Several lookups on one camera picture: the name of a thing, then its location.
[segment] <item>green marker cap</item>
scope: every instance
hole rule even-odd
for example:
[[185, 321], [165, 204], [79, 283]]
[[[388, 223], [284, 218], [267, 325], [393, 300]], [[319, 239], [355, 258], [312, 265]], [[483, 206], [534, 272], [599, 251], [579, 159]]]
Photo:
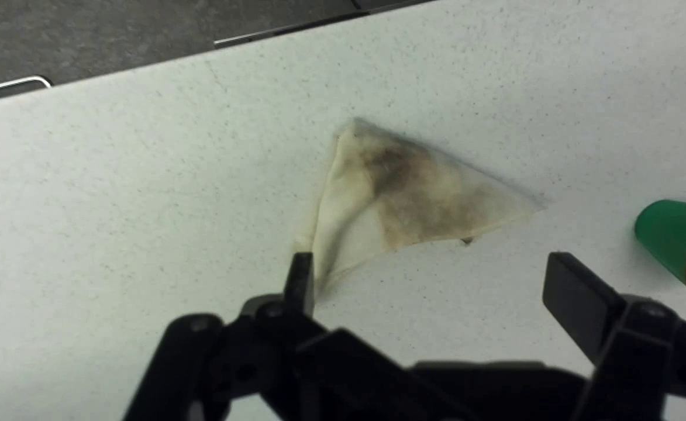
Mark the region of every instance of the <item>green marker cap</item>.
[[652, 203], [639, 214], [634, 233], [652, 256], [686, 285], [686, 203]]

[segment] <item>brown stain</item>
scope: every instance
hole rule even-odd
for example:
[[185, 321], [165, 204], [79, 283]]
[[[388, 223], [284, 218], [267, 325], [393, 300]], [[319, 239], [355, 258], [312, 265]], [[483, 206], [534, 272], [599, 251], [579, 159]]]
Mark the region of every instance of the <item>brown stain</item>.
[[[359, 139], [362, 144], [366, 139]], [[360, 149], [361, 165], [377, 197], [383, 234], [393, 248], [425, 240], [466, 237], [485, 221], [482, 203], [491, 192], [468, 192], [463, 173], [434, 160], [424, 147], [388, 139]]]

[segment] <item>white table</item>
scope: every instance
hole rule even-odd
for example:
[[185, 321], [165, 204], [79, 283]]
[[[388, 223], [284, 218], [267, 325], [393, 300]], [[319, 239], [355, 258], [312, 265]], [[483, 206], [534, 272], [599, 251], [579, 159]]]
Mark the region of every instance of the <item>white table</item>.
[[686, 318], [631, 231], [686, 200], [686, 0], [534, 3], [439, 0], [0, 101], [0, 419], [118, 419], [169, 320], [277, 290], [356, 116], [547, 210], [370, 261], [321, 322], [403, 364], [589, 373], [540, 301], [552, 250]]

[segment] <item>gray floor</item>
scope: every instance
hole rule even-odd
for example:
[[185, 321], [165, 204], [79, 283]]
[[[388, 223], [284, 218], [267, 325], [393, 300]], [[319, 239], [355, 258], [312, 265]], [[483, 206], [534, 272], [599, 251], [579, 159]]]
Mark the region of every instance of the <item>gray floor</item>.
[[72, 82], [355, 10], [351, 0], [0, 0], [0, 82], [33, 74]]

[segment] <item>table surface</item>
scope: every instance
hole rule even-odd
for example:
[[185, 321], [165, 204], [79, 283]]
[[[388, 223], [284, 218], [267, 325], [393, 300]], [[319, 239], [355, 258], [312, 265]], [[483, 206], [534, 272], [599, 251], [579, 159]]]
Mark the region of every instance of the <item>table surface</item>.
[[117, 419], [169, 320], [279, 289], [353, 117], [546, 210], [368, 262], [322, 323], [406, 365], [589, 373], [540, 301], [553, 250], [686, 318], [632, 238], [645, 205], [686, 200], [686, 1], [441, 0], [0, 99], [0, 419]]

